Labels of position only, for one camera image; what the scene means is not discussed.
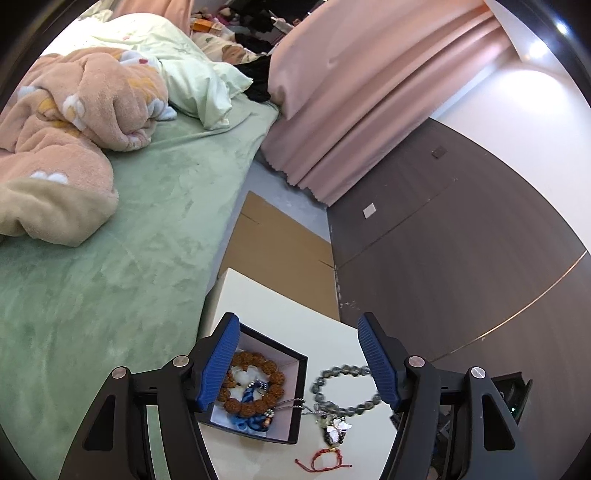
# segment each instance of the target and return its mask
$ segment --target black box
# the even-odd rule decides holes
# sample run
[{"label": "black box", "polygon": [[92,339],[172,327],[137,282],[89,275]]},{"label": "black box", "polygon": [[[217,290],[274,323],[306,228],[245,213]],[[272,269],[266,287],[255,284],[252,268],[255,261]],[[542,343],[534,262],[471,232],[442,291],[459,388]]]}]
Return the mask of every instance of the black box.
[{"label": "black box", "polygon": [[[234,313],[226,313],[224,314],[224,318],[227,315],[234,315]],[[259,352],[267,360],[273,360],[277,364],[278,369],[285,375],[285,384],[283,385],[285,394],[280,401],[290,400],[292,398],[304,398],[308,357],[294,352],[285,345],[243,324],[240,324],[238,351]],[[265,442],[294,445],[297,443],[300,435],[301,413],[299,408],[277,410],[267,432],[252,434],[242,432],[234,427],[229,421],[228,412],[224,410],[223,405],[218,401],[212,403],[207,409],[207,412],[196,413],[195,418],[197,421],[206,425],[211,425],[212,427],[245,437],[263,440]]]}]

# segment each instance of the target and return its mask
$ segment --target ceiling light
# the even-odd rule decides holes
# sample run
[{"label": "ceiling light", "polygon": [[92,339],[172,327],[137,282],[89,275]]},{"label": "ceiling light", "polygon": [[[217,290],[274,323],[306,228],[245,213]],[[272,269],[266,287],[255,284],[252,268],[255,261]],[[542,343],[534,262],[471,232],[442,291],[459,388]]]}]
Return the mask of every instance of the ceiling light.
[{"label": "ceiling light", "polygon": [[532,43],[530,47],[530,57],[533,59],[539,59],[549,52],[548,45],[542,40],[538,40]]},{"label": "ceiling light", "polygon": [[558,28],[558,31],[560,33],[562,33],[563,35],[566,35],[569,32],[569,28],[565,24],[563,24],[562,22],[558,22],[556,24],[556,28]]}]

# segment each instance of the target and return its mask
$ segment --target pink curtain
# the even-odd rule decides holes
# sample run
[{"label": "pink curtain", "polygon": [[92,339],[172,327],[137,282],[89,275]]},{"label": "pink curtain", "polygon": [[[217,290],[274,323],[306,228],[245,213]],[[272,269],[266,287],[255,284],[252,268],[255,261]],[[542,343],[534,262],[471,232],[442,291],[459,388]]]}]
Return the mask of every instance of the pink curtain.
[{"label": "pink curtain", "polygon": [[272,56],[263,152],[332,205],[510,48],[481,0],[329,0]]},{"label": "pink curtain", "polygon": [[127,14],[160,15],[189,35],[192,6],[193,0],[121,0],[113,18]]}]

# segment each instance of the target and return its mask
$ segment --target green bed sheet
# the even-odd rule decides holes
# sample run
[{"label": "green bed sheet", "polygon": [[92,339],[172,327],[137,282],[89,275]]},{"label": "green bed sheet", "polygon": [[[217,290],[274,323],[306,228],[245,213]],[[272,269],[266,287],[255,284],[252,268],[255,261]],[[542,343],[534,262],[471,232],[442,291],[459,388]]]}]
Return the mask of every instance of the green bed sheet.
[{"label": "green bed sheet", "polygon": [[244,95],[233,107],[228,131],[179,115],[148,148],[108,153],[119,209],[80,247],[0,243],[0,423],[38,480],[58,478],[114,367],[159,368],[194,344],[213,258],[277,117]]}]

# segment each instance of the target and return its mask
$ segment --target gray bead bracelet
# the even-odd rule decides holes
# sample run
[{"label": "gray bead bracelet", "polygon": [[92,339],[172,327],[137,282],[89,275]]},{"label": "gray bead bracelet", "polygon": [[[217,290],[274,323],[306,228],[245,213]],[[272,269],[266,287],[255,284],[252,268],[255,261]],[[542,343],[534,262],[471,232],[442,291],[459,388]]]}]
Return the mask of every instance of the gray bead bracelet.
[{"label": "gray bead bracelet", "polygon": [[350,367],[349,365],[343,365],[342,367],[333,367],[330,370],[324,370],[321,373],[321,376],[315,380],[310,388],[310,391],[314,394],[314,400],[317,402],[316,410],[324,411],[339,417],[352,417],[353,415],[361,415],[366,410],[371,410],[382,402],[382,398],[377,393],[371,400],[360,403],[356,407],[341,408],[336,403],[327,401],[326,397],[321,392],[322,387],[324,387],[328,378],[338,377],[340,374],[351,375],[352,377],[358,377],[360,375],[366,376],[371,375],[371,370],[367,365],[364,367]]}]

